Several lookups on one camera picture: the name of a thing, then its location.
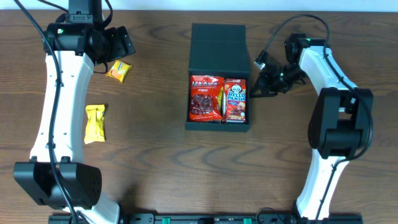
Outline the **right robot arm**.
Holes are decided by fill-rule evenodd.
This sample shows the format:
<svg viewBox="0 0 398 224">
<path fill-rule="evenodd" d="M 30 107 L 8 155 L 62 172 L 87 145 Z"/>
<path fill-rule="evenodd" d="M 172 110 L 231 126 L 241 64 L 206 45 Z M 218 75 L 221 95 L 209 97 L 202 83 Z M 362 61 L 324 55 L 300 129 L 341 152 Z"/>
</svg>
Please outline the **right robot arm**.
<svg viewBox="0 0 398 224">
<path fill-rule="evenodd" d="M 287 93 L 308 78 L 318 99 L 308 124 L 312 160 L 302 192 L 294 204 L 292 223 L 353 223 L 332 218 L 330 202 L 341 173 L 361 157 L 373 135 L 371 90 L 358 88 L 333 58 L 328 39 L 292 34 L 285 42 L 288 64 L 277 67 L 262 50 L 254 63 L 261 69 L 252 98 Z"/>
</svg>

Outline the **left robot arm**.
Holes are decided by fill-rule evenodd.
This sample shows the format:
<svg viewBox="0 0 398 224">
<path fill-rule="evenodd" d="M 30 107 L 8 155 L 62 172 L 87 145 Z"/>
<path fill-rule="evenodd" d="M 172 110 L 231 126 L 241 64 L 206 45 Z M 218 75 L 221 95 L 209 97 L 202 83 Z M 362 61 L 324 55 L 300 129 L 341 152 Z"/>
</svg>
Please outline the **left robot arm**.
<svg viewBox="0 0 398 224">
<path fill-rule="evenodd" d="M 47 84 L 40 128 L 27 162 L 14 179 L 38 205 L 63 210 L 68 223 L 128 223 L 129 217 L 102 190 L 97 167 L 84 162 L 83 115 L 90 79 L 135 50 L 125 27 L 111 27 L 102 1 L 69 0 L 57 20 L 39 29 Z"/>
</svg>

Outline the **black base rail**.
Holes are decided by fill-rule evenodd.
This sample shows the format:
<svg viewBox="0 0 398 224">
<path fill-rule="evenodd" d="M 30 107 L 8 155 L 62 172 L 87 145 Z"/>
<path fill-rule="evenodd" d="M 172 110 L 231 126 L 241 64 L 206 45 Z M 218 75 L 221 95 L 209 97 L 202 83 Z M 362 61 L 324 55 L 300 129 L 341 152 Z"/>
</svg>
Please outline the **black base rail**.
<svg viewBox="0 0 398 224">
<path fill-rule="evenodd" d="M 75 223 L 68 215 L 51 215 L 48 224 Z M 275 212 L 270 208 L 256 215 L 154 215 L 152 213 L 134 213 L 123 215 L 118 223 L 129 224 L 362 224 L 361 215 L 334 214 L 323 220 L 312 221 L 300 218 L 295 213 Z"/>
</svg>

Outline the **yellow Hacks candy bag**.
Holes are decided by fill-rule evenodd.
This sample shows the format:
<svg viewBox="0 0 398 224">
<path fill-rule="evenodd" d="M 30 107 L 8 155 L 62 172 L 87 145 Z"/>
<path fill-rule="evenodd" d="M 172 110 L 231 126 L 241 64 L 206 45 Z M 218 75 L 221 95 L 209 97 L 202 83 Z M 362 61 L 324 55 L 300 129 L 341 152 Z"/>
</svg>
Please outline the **yellow Hacks candy bag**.
<svg viewBox="0 0 398 224">
<path fill-rule="evenodd" d="M 220 91 L 217 96 L 217 107 L 218 112 L 222 116 L 223 115 L 223 87 L 220 88 Z"/>
</svg>

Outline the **red Hacks candy bag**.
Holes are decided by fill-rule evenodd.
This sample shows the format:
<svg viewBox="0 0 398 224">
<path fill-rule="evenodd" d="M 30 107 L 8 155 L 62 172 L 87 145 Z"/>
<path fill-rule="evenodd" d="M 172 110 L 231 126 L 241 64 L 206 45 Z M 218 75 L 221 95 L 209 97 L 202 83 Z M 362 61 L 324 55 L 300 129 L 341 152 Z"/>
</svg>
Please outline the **red Hacks candy bag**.
<svg viewBox="0 0 398 224">
<path fill-rule="evenodd" d="M 190 104 L 188 120 L 191 122 L 219 122 L 217 96 L 223 87 L 224 78 L 209 75 L 190 77 Z"/>
</svg>

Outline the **black cardboard box with lid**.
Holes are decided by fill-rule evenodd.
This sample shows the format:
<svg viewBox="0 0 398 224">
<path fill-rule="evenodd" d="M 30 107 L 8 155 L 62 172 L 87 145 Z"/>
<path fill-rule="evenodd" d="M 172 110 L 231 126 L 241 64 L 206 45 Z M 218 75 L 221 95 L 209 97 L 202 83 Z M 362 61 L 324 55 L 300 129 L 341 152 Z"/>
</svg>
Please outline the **black cardboard box with lid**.
<svg viewBox="0 0 398 224">
<path fill-rule="evenodd" d="M 250 64 L 244 25 L 193 24 L 188 64 L 188 107 L 185 128 L 197 131 L 246 132 L 251 127 L 249 102 Z M 188 120 L 190 104 L 190 77 L 209 75 L 246 80 L 246 122 L 191 122 Z"/>
</svg>

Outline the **red Hello Panda box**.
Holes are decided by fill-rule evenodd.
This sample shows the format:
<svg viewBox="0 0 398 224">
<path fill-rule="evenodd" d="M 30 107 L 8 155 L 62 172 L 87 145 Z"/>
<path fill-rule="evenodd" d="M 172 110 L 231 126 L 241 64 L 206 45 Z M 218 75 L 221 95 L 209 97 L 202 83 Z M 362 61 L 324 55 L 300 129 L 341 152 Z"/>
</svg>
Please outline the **red Hello Panda box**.
<svg viewBox="0 0 398 224">
<path fill-rule="evenodd" d="M 222 112 L 224 123 L 246 122 L 246 80 L 229 78 L 224 81 Z"/>
</svg>

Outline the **yellow snack bar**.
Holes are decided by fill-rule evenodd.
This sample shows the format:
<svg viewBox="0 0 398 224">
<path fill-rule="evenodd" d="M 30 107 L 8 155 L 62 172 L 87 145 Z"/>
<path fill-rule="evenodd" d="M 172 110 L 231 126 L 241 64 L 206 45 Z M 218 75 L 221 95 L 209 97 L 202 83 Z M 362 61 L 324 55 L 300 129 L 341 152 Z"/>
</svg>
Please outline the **yellow snack bar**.
<svg viewBox="0 0 398 224">
<path fill-rule="evenodd" d="M 88 121 L 85 129 L 84 143 L 105 142 L 104 112 L 105 105 L 87 105 L 85 108 Z"/>
</svg>

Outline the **small orange biscuit packet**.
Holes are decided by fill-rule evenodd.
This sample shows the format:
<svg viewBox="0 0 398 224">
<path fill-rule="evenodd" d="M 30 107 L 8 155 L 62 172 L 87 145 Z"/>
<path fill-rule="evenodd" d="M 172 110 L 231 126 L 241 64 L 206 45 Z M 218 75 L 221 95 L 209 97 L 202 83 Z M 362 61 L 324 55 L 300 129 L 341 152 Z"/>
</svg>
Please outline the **small orange biscuit packet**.
<svg viewBox="0 0 398 224">
<path fill-rule="evenodd" d="M 106 76 L 114 78 L 119 83 L 124 83 L 124 79 L 131 68 L 132 65 L 122 60 L 116 60 L 111 69 L 106 73 Z"/>
</svg>

